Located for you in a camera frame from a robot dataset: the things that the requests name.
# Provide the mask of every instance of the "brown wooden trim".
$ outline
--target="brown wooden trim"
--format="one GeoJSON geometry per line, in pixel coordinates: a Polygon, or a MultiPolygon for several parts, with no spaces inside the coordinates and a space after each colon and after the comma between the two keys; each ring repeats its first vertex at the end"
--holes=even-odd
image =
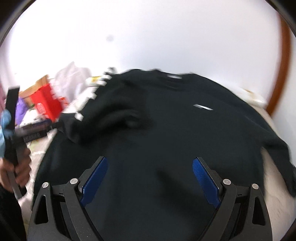
{"type": "Polygon", "coordinates": [[[290,28],[281,15],[279,15],[279,18],[281,22],[281,62],[274,90],[266,107],[266,111],[270,116],[274,112],[283,93],[283,89],[287,80],[291,56],[290,28]]]}

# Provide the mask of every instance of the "silver screw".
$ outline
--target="silver screw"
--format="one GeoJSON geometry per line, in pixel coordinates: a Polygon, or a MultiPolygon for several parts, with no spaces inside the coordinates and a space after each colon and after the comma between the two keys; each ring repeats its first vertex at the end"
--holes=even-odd
{"type": "Polygon", "coordinates": [[[253,183],[253,184],[252,184],[252,188],[254,188],[254,189],[258,189],[259,186],[258,186],[256,183],[253,183]]]}
{"type": "Polygon", "coordinates": [[[224,180],[223,180],[223,183],[224,183],[225,185],[230,185],[230,184],[231,184],[231,181],[230,181],[229,179],[224,179],[224,180]]]}
{"type": "Polygon", "coordinates": [[[47,187],[48,187],[48,182],[43,183],[43,184],[42,184],[42,187],[43,187],[43,188],[47,188],[47,187]]]}
{"type": "Polygon", "coordinates": [[[71,180],[70,180],[70,183],[71,184],[76,184],[78,182],[78,179],[77,178],[72,178],[71,180]]]}

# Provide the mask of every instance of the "person's arm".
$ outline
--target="person's arm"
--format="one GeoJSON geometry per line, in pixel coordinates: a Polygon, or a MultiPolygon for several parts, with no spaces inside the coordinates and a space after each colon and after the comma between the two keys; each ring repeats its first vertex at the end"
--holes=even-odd
{"type": "Polygon", "coordinates": [[[21,208],[11,188],[7,171],[15,171],[16,183],[24,187],[30,178],[30,150],[25,149],[24,159],[14,168],[13,164],[0,158],[0,239],[26,241],[21,208]]]}

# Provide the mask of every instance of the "human hand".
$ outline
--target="human hand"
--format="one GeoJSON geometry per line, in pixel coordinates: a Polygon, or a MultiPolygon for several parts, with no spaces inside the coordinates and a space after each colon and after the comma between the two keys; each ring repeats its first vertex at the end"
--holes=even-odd
{"type": "Polygon", "coordinates": [[[24,150],[23,159],[20,161],[16,167],[13,166],[11,162],[5,158],[0,158],[0,185],[5,188],[7,191],[13,193],[12,187],[10,185],[7,172],[16,173],[15,181],[20,187],[24,187],[30,179],[30,150],[26,148],[24,150]]]}

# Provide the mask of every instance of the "brown cardboard box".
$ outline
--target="brown cardboard box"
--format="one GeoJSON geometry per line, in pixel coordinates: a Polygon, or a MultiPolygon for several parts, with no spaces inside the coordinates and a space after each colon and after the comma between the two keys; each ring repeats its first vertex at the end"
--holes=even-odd
{"type": "Polygon", "coordinates": [[[45,75],[41,79],[37,80],[36,83],[28,89],[19,92],[19,97],[23,98],[27,105],[31,107],[33,105],[33,102],[30,98],[30,95],[35,93],[40,87],[42,87],[43,85],[47,85],[48,83],[48,75],[45,75]]]}

